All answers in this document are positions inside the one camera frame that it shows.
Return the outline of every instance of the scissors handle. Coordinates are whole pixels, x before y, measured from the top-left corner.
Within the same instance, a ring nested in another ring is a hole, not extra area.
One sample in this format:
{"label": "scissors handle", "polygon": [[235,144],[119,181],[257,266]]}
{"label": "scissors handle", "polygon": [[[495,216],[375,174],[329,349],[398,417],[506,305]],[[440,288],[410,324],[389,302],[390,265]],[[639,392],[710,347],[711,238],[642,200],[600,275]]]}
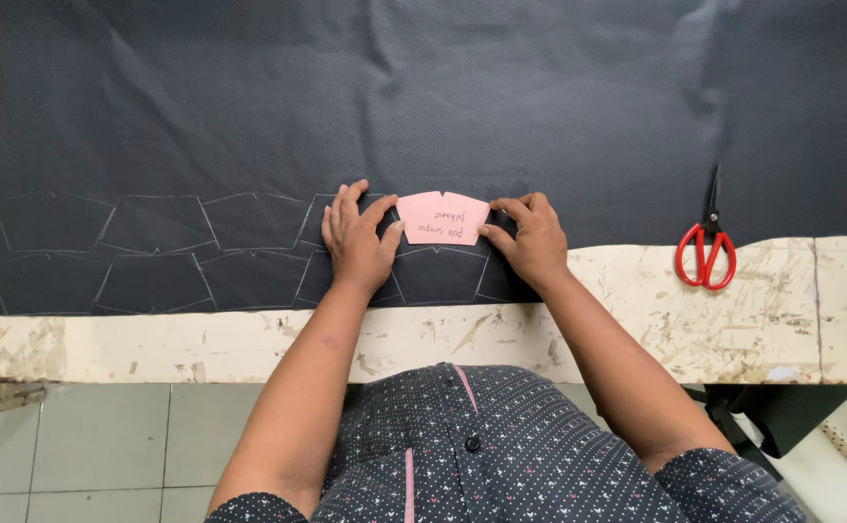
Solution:
{"label": "scissors handle", "polygon": [[[695,279],[691,279],[685,273],[685,267],[682,266],[682,253],[685,251],[685,246],[691,239],[695,239],[695,259],[697,274]],[[726,274],[716,284],[710,282],[710,271],[713,269],[714,262],[717,261],[717,254],[720,249],[726,250],[727,268]],[[730,280],[733,279],[733,274],[737,271],[737,254],[733,249],[733,242],[726,232],[718,232],[714,236],[713,246],[710,248],[707,262],[704,260],[704,228],[700,223],[695,223],[682,236],[682,241],[678,243],[678,248],[675,249],[675,274],[678,278],[692,287],[703,287],[710,291],[719,291],[726,287]]]}
{"label": "scissors handle", "polygon": [[[685,274],[685,267],[682,266],[682,253],[685,251],[685,246],[688,245],[691,238],[695,237],[695,234],[697,234],[697,239],[695,240],[697,274],[695,275],[695,279],[691,279],[687,274]],[[682,236],[682,241],[678,242],[678,248],[675,249],[675,274],[678,275],[679,279],[691,287],[698,287],[701,285],[702,279],[704,278],[702,267],[704,267],[704,229],[701,229],[700,223],[695,223],[690,229],[688,229],[688,232]]]}
{"label": "scissors handle", "polygon": [[[697,236],[697,242],[701,243],[701,245],[697,248],[698,252],[703,252],[704,250],[704,232],[701,231],[701,234]],[[719,283],[712,284],[710,282],[710,271],[713,269],[713,263],[717,260],[717,253],[720,252],[721,246],[726,250],[727,257],[727,265],[726,265],[726,274],[723,279],[720,280]],[[733,242],[730,241],[730,236],[726,235],[726,232],[718,232],[717,235],[714,236],[714,244],[710,248],[710,255],[708,255],[708,262],[704,265],[704,281],[701,285],[704,289],[709,291],[719,291],[726,287],[726,284],[730,283],[730,280],[733,279],[733,273],[737,271],[737,254],[733,250]],[[701,268],[697,269],[697,275],[701,275]]]}

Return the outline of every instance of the hand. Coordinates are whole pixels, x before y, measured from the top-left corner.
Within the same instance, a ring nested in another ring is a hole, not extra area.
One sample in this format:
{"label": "hand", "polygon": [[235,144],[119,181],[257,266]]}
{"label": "hand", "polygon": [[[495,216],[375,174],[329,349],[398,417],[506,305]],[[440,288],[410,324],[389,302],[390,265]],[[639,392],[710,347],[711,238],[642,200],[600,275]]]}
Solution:
{"label": "hand", "polygon": [[516,220],[516,240],[497,225],[483,225],[478,232],[498,248],[534,291],[542,295],[564,279],[573,278],[567,264],[566,234],[543,193],[498,198],[491,202],[491,208],[503,210]]}
{"label": "hand", "polygon": [[392,223],[379,241],[375,228],[397,196],[382,196],[359,216],[356,201],[368,188],[366,180],[340,185],[333,206],[323,211],[321,231],[333,257],[333,285],[349,285],[371,299],[391,273],[404,221]]}

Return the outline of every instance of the scissors blade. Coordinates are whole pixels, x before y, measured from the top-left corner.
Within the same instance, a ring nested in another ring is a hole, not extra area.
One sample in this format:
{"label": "scissors blade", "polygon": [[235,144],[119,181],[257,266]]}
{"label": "scissors blade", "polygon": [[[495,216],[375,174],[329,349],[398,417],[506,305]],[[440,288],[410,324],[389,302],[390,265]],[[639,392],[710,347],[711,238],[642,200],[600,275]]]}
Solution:
{"label": "scissors blade", "polygon": [[720,211],[717,209],[717,195],[720,193],[720,163],[714,166],[713,182],[710,184],[710,197],[708,198],[707,215],[705,221],[717,221],[717,218],[710,219],[711,216],[720,217]]}

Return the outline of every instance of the tile floor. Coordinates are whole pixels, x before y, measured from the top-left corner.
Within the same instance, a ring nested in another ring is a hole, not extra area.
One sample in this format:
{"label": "tile floor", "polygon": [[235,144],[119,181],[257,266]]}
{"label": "tile floor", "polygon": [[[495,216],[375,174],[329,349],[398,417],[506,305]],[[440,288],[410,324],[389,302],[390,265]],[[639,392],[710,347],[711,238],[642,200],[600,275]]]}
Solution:
{"label": "tile floor", "polygon": [[[48,388],[0,413],[0,523],[201,521],[261,386]],[[583,385],[560,388],[606,428]]]}

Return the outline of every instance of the pink shirt trim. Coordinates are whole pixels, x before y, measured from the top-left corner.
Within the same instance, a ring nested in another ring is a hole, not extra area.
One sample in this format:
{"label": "pink shirt trim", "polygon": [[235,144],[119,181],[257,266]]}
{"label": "pink shirt trim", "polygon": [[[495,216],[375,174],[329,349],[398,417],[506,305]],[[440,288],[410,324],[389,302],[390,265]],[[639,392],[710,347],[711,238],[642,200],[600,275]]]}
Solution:
{"label": "pink shirt trim", "polygon": [[404,453],[404,523],[414,523],[414,450]]}
{"label": "pink shirt trim", "polygon": [[469,393],[469,399],[472,400],[472,407],[475,407],[477,414],[478,406],[476,405],[476,395],[472,394],[472,387],[469,387],[469,379],[465,376],[465,371],[458,365],[453,365],[453,367],[456,368],[456,372],[458,372],[459,377],[462,378],[462,384],[465,386],[465,392]]}

